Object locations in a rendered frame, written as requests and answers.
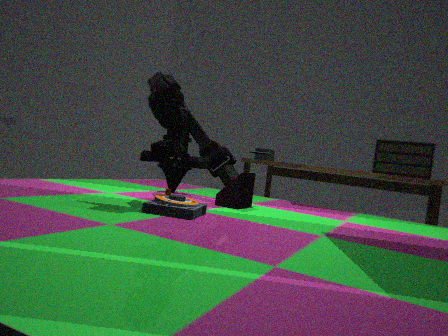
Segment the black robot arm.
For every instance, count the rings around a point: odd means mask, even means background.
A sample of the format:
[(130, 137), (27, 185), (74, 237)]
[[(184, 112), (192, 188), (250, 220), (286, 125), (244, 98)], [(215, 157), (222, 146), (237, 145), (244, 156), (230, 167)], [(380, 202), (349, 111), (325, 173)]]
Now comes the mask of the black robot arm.
[[(184, 94), (172, 75), (163, 74), (160, 71), (152, 76), (148, 83), (152, 93), (148, 98), (148, 105), (155, 118), (159, 120), (160, 125), (170, 132), (190, 133), (199, 145), (200, 156), (210, 158), (212, 164), (208, 171), (211, 175), (215, 178), (219, 176), (225, 186), (234, 180), (239, 175), (233, 167), (237, 160), (228, 148), (208, 137), (184, 104)], [(176, 136), (174, 140), (170, 139), (170, 135), (165, 135), (164, 140), (151, 144), (151, 151), (152, 157), (162, 159), (175, 154), (182, 156), (182, 139), (180, 136)], [(227, 155), (230, 160), (228, 160)], [(224, 163), (226, 160), (228, 161)], [(224, 164), (220, 166), (222, 163)], [(220, 167), (217, 168), (218, 166)], [(216, 170), (213, 171), (212, 169)]]

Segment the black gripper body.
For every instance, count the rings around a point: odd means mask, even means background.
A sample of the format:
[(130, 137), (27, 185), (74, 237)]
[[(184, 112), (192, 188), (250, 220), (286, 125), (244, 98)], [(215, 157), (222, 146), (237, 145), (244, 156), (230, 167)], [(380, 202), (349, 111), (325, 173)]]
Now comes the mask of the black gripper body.
[[(172, 155), (170, 157), (172, 158), (166, 158), (162, 159), (160, 157), (152, 157), (152, 151), (143, 151), (141, 153), (140, 161), (155, 161), (159, 162), (159, 165), (166, 165), (166, 166), (174, 166), (175, 167), (181, 167), (181, 168), (198, 168), (198, 169), (211, 169), (211, 160), (210, 158), (204, 158), (204, 157), (195, 157), (190, 156), (190, 154), (187, 154), (188, 151), (188, 142), (191, 142), (191, 138), (189, 138), (189, 134), (186, 133), (180, 133), (180, 132), (170, 132), (167, 131), (167, 135), (170, 135), (170, 139), (176, 138), (176, 136), (180, 136), (182, 139), (182, 145), (183, 145), (183, 155)], [(178, 158), (181, 158), (178, 159)]]

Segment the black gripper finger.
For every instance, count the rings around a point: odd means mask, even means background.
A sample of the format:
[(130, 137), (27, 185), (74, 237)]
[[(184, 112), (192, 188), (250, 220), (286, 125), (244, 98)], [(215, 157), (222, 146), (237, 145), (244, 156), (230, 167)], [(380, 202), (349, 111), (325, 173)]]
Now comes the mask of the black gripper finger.
[(172, 170), (171, 193), (174, 193), (185, 174), (192, 168), (181, 168), (175, 166), (170, 166), (170, 168)]
[(164, 171), (168, 188), (171, 189), (172, 170), (171, 170), (170, 166), (159, 165), (159, 164), (157, 164), (157, 166), (161, 167), (161, 169)]

